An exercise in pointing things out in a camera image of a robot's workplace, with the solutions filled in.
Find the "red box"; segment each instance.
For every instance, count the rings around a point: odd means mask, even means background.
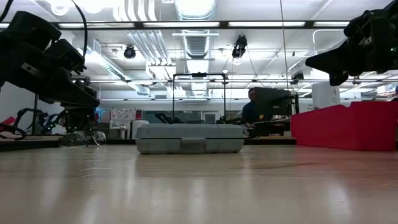
[[[395,151],[398,102],[352,102],[292,116],[298,145]]]

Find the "computer monitor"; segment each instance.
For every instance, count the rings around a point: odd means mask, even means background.
[[[273,88],[255,88],[256,109],[261,121],[270,121],[274,115],[292,115],[290,91]]]

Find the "spotlight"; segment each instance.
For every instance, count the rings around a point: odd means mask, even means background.
[[[232,51],[233,58],[241,58],[243,54],[246,52],[246,47],[248,46],[248,40],[245,35],[239,35],[236,40],[236,44],[234,46],[234,50]]]
[[[124,56],[127,59],[135,58],[136,57],[136,51],[134,50],[133,45],[128,45],[126,50],[124,51]]]

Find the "metal frame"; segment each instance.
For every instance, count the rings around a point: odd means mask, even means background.
[[[175,94],[174,94],[174,87],[175,87],[175,77],[177,76],[187,76],[191,75],[192,77],[207,77],[208,75],[221,75],[223,77],[223,84],[224,84],[224,116],[226,116],[226,75],[224,73],[191,73],[191,74],[174,74],[173,75],[173,119],[174,119],[174,111],[175,111]]]
[[[244,26],[232,26],[232,22],[247,23]],[[268,25],[262,26],[260,23],[284,22],[285,26]],[[292,22],[303,22],[302,26],[289,26]],[[344,29],[343,25],[332,26],[316,26],[316,22],[342,22],[349,21],[127,21],[127,22],[87,22],[88,30],[178,30],[178,29]],[[200,26],[192,26],[189,24],[198,23]],[[52,22],[52,24],[60,30],[84,30],[82,22]],[[0,23],[0,28],[5,29],[9,23]]]
[[[33,118],[32,118],[32,134],[36,134],[36,118],[37,118],[37,100],[39,99],[38,94],[35,94]]]
[[[142,82],[153,82],[153,83],[172,83],[174,80],[91,80],[90,83],[116,83],[116,82],[127,82],[127,83],[142,83]],[[265,80],[257,80],[257,79],[249,79],[249,80],[228,80],[230,83],[275,83],[275,82],[285,82],[286,79],[265,79]],[[209,80],[210,83],[222,83],[222,80]],[[329,82],[329,79],[327,80],[300,80],[299,83],[321,83],[321,82]],[[348,79],[344,83],[353,83],[353,82],[361,82],[361,83],[396,83],[398,82],[398,79]]]

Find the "cable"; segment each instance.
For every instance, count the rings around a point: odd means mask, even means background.
[[[253,61],[251,60],[251,56],[250,56],[250,51],[249,51],[248,45],[246,46],[246,48],[247,48],[247,51],[248,51],[248,55],[249,55],[249,60],[250,60],[250,63],[251,63],[251,67],[253,68],[253,72],[254,72],[254,75],[255,75],[256,78],[257,78],[257,81],[258,81],[263,87],[267,88],[264,84],[262,84],[262,82],[260,81],[259,77],[257,76],[256,70],[254,69]]]
[[[234,63],[232,63],[231,69],[232,69],[232,71],[231,71],[231,88],[230,88],[231,94],[229,94],[229,112],[231,112],[231,107],[232,107],[232,87],[234,84],[232,80],[234,79]]]
[[[0,127],[2,127],[1,132],[8,131],[12,134],[14,134],[16,131],[19,132],[21,134],[21,136],[19,138],[15,138],[14,139],[15,141],[23,140],[26,137],[26,132],[24,130],[22,130],[21,128],[18,128],[18,127],[12,126],[12,125],[8,125],[8,124],[2,124],[2,123],[0,123]],[[0,138],[7,138],[7,137],[0,134]]]
[[[2,14],[0,16],[0,22],[2,22],[6,18],[7,14],[8,14],[8,11],[10,10],[10,7],[11,7],[11,4],[12,4],[13,1],[14,0],[8,0],[7,1],[6,7],[4,7],[4,10],[3,10],[3,12],[2,12]]]
[[[285,67],[286,67],[286,89],[289,90],[289,77],[287,76],[288,68],[287,68],[287,57],[286,57],[286,37],[285,37],[285,19],[284,19],[284,8],[282,6],[282,0],[280,2],[280,15],[282,17],[282,33],[284,38],[284,52],[285,52]]]
[[[83,19],[83,25],[84,25],[84,29],[85,29],[85,43],[84,43],[84,47],[83,47],[83,58],[86,58],[86,53],[87,53],[87,42],[88,42],[88,28],[87,28],[87,21],[86,21],[86,17],[83,14],[83,11],[81,11],[80,7],[75,3],[74,0],[71,0],[77,11],[79,11],[79,14],[81,16],[81,18]]]
[[[97,140],[94,138],[94,136],[90,136],[90,137],[93,139],[94,143],[95,143],[97,146],[99,146],[99,147],[104,147],[103,145],[98,144],[98,142],[97,142]]]

